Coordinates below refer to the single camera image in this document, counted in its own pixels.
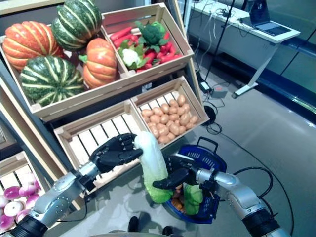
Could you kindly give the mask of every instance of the laptop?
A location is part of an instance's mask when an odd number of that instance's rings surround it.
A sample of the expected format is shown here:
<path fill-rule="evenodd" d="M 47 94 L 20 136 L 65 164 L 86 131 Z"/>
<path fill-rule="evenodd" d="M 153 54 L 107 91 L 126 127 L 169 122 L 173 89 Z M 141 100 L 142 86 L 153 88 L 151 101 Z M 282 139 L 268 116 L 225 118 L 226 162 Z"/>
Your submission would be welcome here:
<path fill-rule="evenodd" d="M 289 28 L 271 22 L 266 0 L 248 0 L 248 4 L 250 17 L 243 18 L 243 23 L 271 36 L 291 31 Z"/>

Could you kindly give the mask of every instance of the green striped squash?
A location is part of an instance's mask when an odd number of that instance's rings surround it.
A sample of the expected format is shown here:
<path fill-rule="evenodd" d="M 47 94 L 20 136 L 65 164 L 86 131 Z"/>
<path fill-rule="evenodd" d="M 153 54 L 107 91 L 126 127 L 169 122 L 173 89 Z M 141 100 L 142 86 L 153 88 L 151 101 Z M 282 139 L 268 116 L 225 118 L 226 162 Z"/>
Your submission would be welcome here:
<path fill-rule="evenodd" d="M 83 92 L 83 77 L 70 62 L 46 56 L 29 59 L 20 74 L 27 97 L 42 106 Z"/>
<path fill-rule="evenodd" d="M 100 31 L 102 18 L 94 0 L 66 0 L 57 11 L 51 28 L 57 43 L 66 50 L 84 48 Z"/>

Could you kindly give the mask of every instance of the pumpkin stem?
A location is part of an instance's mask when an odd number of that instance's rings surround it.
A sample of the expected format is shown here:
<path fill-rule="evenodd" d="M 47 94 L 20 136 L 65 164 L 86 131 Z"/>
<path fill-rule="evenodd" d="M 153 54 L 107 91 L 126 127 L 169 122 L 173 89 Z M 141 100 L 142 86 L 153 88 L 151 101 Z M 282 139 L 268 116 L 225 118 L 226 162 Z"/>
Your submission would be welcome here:
<path fill-rule="evenodd" d="M 78 59 L 83 61 L 83 63 L 87 63 L 87 61 L 88 61 L 87 55 L 79 55 Z"/>

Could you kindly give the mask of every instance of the pumpkin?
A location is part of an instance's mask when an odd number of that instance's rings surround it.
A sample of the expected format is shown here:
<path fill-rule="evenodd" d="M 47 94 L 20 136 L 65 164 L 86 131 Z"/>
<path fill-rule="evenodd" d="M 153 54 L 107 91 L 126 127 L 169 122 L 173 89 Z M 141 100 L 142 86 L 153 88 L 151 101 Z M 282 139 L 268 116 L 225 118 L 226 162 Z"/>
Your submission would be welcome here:
<path fill-rule="evenodd" d="M 117 61 L 114 49 L 105 39 L 96 38 L 89 42 L 87 55 L 79 56 L 85 65 L 83 79 L 93 89 L 114 81 L 117 74 Z"/>
<path fill-rule="evenodd" d="M 62 56 L 63 49 L 54 39 L 51 28 L 35 21 L 16 23 L 5 30 L 3 51 L 7 60 L 21 71 L 30 58 L 38 56 Z"/>
<path fill-rule="evenodd" d="M 58 44 L 66 50 L 84 48 L 100 31 L 102 17 L 93 0 L 66 0 L 57 11 L 52 30 Z"/>
<path fill-rule="evenodd" d="M 83 92 L 83 78 L 70 62 L 59 57 L 30 59 L 20 74 L 27 97 L 42 106 Z"/>

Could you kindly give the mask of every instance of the basket handle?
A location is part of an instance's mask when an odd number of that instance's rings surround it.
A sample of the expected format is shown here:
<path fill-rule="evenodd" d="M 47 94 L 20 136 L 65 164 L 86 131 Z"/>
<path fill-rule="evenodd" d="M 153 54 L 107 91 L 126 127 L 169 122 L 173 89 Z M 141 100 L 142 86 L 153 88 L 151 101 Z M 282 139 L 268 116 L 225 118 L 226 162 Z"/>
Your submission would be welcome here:
<path fill-rule="evenodd" d="M 217 148 L 218 148 L 218 143 L 217 143 L 217 142 L 215 142 L 215 141 L 213 141 L 213 140 L 211 140 L 211 139 L 209 139 L 209 138 L 206 138 L 206 137 L 199 137 L 199 139 L 198 139 L 198 141 L 197 141 L 197 145 L 199 144 L 200 140 L 205 140 L 205 141 L 207 141 L 207 142 L 210 142 L 210 143 L 214 144 L 214 145 L 215 145 L 215 149 L 214 149 L 213 152 L 216 153 Z"/>

